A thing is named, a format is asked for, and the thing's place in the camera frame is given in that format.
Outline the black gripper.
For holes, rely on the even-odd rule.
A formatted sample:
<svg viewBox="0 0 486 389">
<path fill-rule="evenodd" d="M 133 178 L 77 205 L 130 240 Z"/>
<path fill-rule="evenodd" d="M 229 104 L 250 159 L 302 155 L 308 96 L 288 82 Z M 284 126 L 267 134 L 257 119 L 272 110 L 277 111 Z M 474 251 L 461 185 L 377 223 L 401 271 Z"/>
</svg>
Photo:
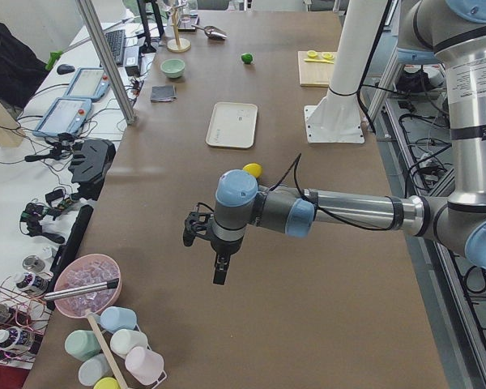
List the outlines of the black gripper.
<svg viewBox="0 0 486 389">
<path fill-rule="evenodd" d="M 241 248 L 241 243 L 241 237 L 235 241 L 225 241 L 217 236 L 211 239 L 211 247 L 215 251 L 214 284 L 225 284 L 230 258 Z"/>
</svg>

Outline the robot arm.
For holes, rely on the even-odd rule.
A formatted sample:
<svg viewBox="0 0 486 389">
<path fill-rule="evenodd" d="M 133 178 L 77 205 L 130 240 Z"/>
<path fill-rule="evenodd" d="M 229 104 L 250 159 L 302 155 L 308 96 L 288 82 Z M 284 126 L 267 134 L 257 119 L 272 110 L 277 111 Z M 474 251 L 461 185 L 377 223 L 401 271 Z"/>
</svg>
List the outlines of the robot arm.
<svg viewBox="0 0 486 389">
<path fill-rule="evenodd" d="M 293 237 L 316 221 L 370 231 L 402 230 L 437 242 L 486 270 L 486 1 L 411 1 L 402 9 L 398 48 L 405 63 L 445 67 L 454 189 L 405 199 L 260 186 L 241 169 L 224 173 L 207 236 L 214 282 L 223 284 L 248 225 Z"/>
</svg>

